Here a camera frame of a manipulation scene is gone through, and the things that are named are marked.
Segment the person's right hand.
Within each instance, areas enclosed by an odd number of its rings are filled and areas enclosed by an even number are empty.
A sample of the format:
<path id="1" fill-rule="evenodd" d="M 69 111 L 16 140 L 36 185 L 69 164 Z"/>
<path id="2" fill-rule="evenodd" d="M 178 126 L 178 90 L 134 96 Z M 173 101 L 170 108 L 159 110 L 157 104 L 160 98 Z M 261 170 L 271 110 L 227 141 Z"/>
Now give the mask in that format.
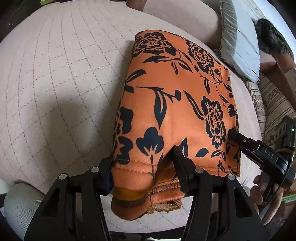
<path id="1" fill-rule="evenodd" d="M 259 207 L 265 206 L 267 204 L 267 199 L 263 197 L 266 190 L 268 189 L 268 185 L 270 184 L 270 177 L 262 172 L 260 175 L 257 175 L 254 178 L 254 186 L 250 189 L 250 199 L 254 205 L 256 212 L 259 214 Z M 283 188 L 278 184 L 274 184 L 271 189 L 273 199 L 269 203 L 269 207 L 267 208 L 266 213 L 262 218 L 263 225 L 267 225 L 275 216 L 278 211 L 282 197 L 283 197 Z"/>

